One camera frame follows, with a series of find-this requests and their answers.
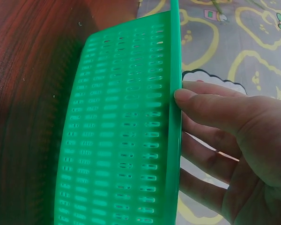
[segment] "cartoon cloud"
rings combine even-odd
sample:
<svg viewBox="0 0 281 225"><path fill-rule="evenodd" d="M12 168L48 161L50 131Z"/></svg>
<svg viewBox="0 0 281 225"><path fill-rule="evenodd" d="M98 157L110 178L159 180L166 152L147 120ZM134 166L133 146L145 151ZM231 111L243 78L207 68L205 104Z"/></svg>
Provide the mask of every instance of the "cartoon cloud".
<svg viewBox="0 0 281 225"><path fill-rule="evenodd" d="M206 71L202 69L195 69L192 71L185 71L182 74L182 80L183 81L200 81L200 82L206 82L206 83L212 83L217 84L222 87L226 87L232 90L236 90L238 92L241 92L243 94L247 94L244 87L239 83L234 83L228 80L222 80L218 76L210 75Z"/></svg>

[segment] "wood grain surface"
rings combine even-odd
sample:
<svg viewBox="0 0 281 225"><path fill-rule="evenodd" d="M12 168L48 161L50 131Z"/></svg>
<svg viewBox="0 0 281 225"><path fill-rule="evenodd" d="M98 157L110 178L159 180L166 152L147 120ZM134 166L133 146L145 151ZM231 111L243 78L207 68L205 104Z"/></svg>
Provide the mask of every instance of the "wood grain surface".
<svg viewBox="0 0 281 225"><path fill-rule="evenodd" d="M67 103L83 43L138 0L0 0L0 225L53 224Z"/></svg>

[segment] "perforated side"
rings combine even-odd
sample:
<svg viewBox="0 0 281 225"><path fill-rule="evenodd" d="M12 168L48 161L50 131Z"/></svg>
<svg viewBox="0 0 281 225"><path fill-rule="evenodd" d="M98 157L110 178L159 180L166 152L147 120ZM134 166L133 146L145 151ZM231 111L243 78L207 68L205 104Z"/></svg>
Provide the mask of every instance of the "perforated side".
<svg viewBox="0 0 281 225"><path fill-rule="evenodd" d="M90 36L67 110L56 225L161 224L169 89L169 12Z"/></svg>

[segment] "hand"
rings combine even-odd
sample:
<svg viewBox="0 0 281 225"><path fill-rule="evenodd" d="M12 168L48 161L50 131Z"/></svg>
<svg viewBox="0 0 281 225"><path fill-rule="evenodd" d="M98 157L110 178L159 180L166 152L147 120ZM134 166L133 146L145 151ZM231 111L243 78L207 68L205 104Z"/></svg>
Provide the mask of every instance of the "hand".
<svg viewBox="0 0 281 225"><path fill-rule="evenodd" d="M175 92L183 111L182 155L229 187L181 169L181 191L232 224L281 225L281 101L203 82L183 88Z"/></svg>

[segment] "yellow cartoon pattern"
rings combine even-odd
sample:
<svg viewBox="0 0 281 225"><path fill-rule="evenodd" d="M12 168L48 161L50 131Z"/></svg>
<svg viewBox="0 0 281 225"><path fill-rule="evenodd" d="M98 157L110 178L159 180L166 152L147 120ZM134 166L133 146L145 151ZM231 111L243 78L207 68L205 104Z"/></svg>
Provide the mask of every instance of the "yellow cartoon pattern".
<svg viewBox="0 0 281 225"><path fill-rule="evenodd" d="M281 0L256 1L265 10L250 5L244 0L217 0L224 14L228 12L226 15L220 15L213 8L210 0L180 0L183 53L185 49L193 52L191 59L183 57L182 69L191 71L209 66L213 68L213 71L209 72L222 76L222 79L239 83L245 81L246 84L243 83L243 86L249 94L268 95L281 100L281 53L277 53L281 52L281 25L279 27ZM140 17L170 8L170 0L140 0L140 2L140 11L144 11ZM236 37L234 41L240 43L241 47L227 56L230 60L228 64L223 61L223 64L217 67L214 64L219 61L215 59L220 57L219 51L223 51L225 47L221 40L229 38L228 34L221 33L221 29L229 26L233 26L237 30L236 33L239 33L239 36L234 36ZM201 39L205 40L202 48L199 47ZM217 71L217 68L221 67L226 67L224 74L219 74L220 70ZM244 68L246 71L249 70L249 73L244 75ZM214 182L208 174L205 174L203 180ZM196 206L187 204L181 196L178 198L177 206L178 216L188 221L190 225L227 224L221 215L197 215L194 208Z"/></svg>

